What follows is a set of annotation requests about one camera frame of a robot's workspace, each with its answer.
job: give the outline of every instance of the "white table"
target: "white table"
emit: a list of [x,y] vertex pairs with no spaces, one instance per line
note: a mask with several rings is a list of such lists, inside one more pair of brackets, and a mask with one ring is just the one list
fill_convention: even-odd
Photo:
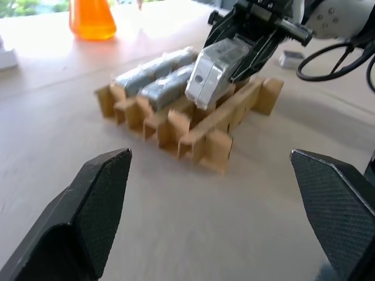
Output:
[[117,9],[117,38],[101,43],[74,40],[66,13],[0,20],[20,61],[0,73],[0,266],[84,162],[130,147],[124,211],[102,280],[313,280],[326,258],[289,152],[311,150],[364,171],[375,148],[375,96],[364,68],[305,83],[276,66],[282,49],[302,50],[283,44],[261,72],[285,81],[275,111],[238,127],[224,177],[177,163],[103,120],[92,95],[164,51],[201,48],[211,10],[179,1],[145,5],[142,15]]

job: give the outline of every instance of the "cardboard divider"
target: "cardboard divider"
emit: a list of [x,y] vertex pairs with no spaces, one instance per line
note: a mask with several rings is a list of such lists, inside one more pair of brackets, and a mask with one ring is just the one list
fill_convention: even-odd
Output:
[[122,86],[111,83],[109,87],[110,87],[112,98],[115,102],[120,102],[126,99],[127,95]]
[[263,83],[259,99],[253,110],[270,116],[283,86],[284,82],[279,79],[267,79]]
[[193,164],[225,173],[233,144],[230,133],[250,110],[270,115],[283,85],[274,78],[231,85],[208,110],[198,109],[185,96],[154,112],[147,98],[116,100],[109,86],[96,95],[104,117],[125,122],[130,132],[155,140],[158,148],[177,159],[188,157]]
[[177,101],[171,103],[161,111],[156,112],[154,115],[147,117],[144,121],[144,139],[149,139],[153,135],[158,134],[159,127],[167,121],[169,111],[174,109],[178,112],[188,111],[193,108],[194,103],[189,101],[185,96],[180,97]]
[[143,135],[144,120],[154,114],[148,100],[142,97],[116,102],[114,111],[117,124],[126,122],[129,131],[137,135]]
[[187,151],[190,151],[193,153],[193,161],[198,162],[204,156],[202,143],[206,134],[213,129],[227,133],[233,130],[238,125],[239,116],[243,118],[247,113],[247,108],[255,104],[263,82],[264,79],[258,78],[245,85],[214,113],[183,136],[179,143],[178,158],[182,158]]
[[103,88],[99,88],[94,93],[98,98],[102,116],[104,118],[114,117],[113,106],[115,105],[115,101],[112,97],[110,86],[106,85]]

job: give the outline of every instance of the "black cable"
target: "black cable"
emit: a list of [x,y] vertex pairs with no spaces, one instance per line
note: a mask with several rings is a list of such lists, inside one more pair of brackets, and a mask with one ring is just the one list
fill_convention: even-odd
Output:
[[329,52],[329,51],[332,51],[332,50],[335,50],[335,49],[341,48],[341,47],[353,48],[353,45],[351,43],[349,43],[349,42],[348,43],[334,44],[334,45],[328,46],[328,47],[326,47],[326,48],[324,48],[324,49],[322,49],[322,50],[320,50],[320,51],[312,54],[311,56],[307,57],[299,65],[299,67],[297,68],[297,71],[296,71],[297,76],[300,79],[305,80],[305,81],[309,81],[309,82],[322,82],[322,81],[329,81],[329,80],[337,79],[339,77],[347,75],[349,72],[351,72],[354,69],[360,67],[369,58],[371,58],[372,55],[375,54],[375,46],[373,46],[372,44],[369,44],[368,47],[365,48],[365,50],[363,51],[363,54],[356,61],[354,61],[353,63],[351,63],[350,65],[348,65],[346,67],[343,67],[338,72],[331,73],[331,74],[324,75],[324,76],[307,76],[307,75],[302,74],[302,69],[310,61],[312,61],[313,59],[319,57],[320,55],[322,55],[322,54],[324,54],[326,52]]
[[342,57],[339,59],[339,61],[336,63],[332,71],[330,72],[331,74],[335,73],[335,71],[339,68],[339,66],[344,62],[344,60],[348,57],[350,53],[353,53],[354,47],[353,46],[348,46],[346,47],[345,53],[342,55]]
[[370,89],[375,93],[375,87],[374,87],[373,81],[371,79],[371,71],[374,67],[374,64],[375,64],[375,56],[373,56],[373,58],[370,60],[369,66],[367,67],[366,81],[367,81],[367,84],[369,85]]

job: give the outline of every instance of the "foil-wrapped package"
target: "foil-wrapped package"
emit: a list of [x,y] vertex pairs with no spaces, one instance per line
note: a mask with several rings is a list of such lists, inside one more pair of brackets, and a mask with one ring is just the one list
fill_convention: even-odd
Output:
[[124,98],[125,96],[133,97],[140,89],[152,82],[152,76],[146,70],[135,68],[116,77],[111,83],[111,91],[114,94],[114,91],[118,89],[120,92],[117,93],[118,95],[123,95]]
[[181,67],[170,75],[147,85],[138,95],[147,97],[152,108],[159,111],[183,95],[193,69],[194,64]]
[[187,66],[197,60],[198,53],[191,47],[178,50],[173,53],[165,54],[164,58],[172,60],[176,64],[176,68]]
[[133,97],[146,85],[193,63],[196,59],[197,52],[191,47],[164,54],[113,79],[110,85],[111,92],[116,101]]
[[214,104],[227,92],[230,76],[249,50],[250,46],[237,38],[226,38],[204,48],[187,84],[187,98],[202,109]]

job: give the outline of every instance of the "greenery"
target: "greenery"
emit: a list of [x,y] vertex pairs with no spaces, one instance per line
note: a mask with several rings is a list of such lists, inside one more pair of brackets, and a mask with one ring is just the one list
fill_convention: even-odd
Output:
[[[137,0],[127,0],[126,2],[136,3]],[[160,0],[143,0],[144,3]],[[111,6],[115,3],[123,3],[122,0],[108,0]],[[13,16],[31,16],[42,12],[67,12],[69,10],[69,0],[60,0],[58,4],[47,6],[42,0],[0,0],[0,19]]]
[[56,4],[53,6],[52,10],[55,13],[60,13],[60,12],[67,12],[69,11],[69,0],[64,0],[61,1],[61,3]]
[[0,18],[36,15],[40,0],[0,0]]

